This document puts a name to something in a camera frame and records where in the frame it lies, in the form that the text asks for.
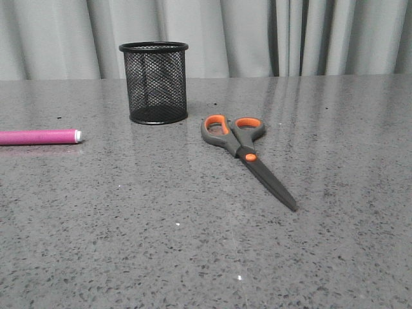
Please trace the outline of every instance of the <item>pink marker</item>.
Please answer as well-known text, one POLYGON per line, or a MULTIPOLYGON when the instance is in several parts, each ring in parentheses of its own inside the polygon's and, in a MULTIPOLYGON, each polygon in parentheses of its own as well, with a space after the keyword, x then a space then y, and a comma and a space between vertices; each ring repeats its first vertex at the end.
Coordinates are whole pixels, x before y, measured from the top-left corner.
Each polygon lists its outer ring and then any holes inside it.
POLYGON ((82 131, 76 129, 0 131, 0 145, 77 144, 82 140, 82 131))

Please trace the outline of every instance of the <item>scissor handle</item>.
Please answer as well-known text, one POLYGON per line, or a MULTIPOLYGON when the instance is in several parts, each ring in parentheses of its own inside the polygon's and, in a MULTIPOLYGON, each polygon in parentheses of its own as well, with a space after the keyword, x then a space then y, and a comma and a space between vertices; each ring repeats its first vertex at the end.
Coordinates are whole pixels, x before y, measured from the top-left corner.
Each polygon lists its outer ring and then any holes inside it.
POLYGON ((253 141, 265 134, 265 124, 257 118, 242 117, 233 121, 232 132, 243 148, 254 152, 253 141))
POLYGON ((232 156, 236 156, 236 153, 241 146, 236 137, 233 135, 233 132, 227 122, 227 118, 224 115, 208 116, 201 123, 200 132, 201 136, 207 143, 226 148, 232 156), (211 127, 211 125, 216 124, 221 126, 223 132, 222 135, 213 135, 209 133, 208 129, 211 127))

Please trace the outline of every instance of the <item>curtain fold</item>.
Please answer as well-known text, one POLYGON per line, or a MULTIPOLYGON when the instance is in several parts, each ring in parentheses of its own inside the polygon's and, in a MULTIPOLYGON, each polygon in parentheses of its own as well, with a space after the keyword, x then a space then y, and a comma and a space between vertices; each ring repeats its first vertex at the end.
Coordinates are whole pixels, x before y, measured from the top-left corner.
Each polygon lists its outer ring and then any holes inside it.
POLYGON ((0 80, 124 78, 137 41, 188 77, 412 73, 412 0, 0 0, 0 80))

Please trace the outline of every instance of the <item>mesh pencil cup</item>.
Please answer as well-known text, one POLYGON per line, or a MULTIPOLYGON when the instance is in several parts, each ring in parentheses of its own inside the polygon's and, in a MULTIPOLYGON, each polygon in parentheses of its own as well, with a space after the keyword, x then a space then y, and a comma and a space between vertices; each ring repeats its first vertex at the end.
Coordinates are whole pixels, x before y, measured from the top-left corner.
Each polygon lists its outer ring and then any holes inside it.
POLYGON ((170 124, 187 117, 185 50, 180 42, 138 42, 119 46, 126 70, 130 119, 170 124))

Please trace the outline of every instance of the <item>table surface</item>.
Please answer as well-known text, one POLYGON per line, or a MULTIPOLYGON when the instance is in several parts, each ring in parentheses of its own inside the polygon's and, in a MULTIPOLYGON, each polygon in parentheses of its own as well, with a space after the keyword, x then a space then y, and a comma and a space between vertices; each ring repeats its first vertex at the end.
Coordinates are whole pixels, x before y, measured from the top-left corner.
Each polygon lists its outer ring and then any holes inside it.
POLYGON ((0 82, 0 308, 412 308, 412 75, 189 79, 189 117, 128 118, 125 80, 0 82), (262 118, 278 202, 200 136, 262 118))

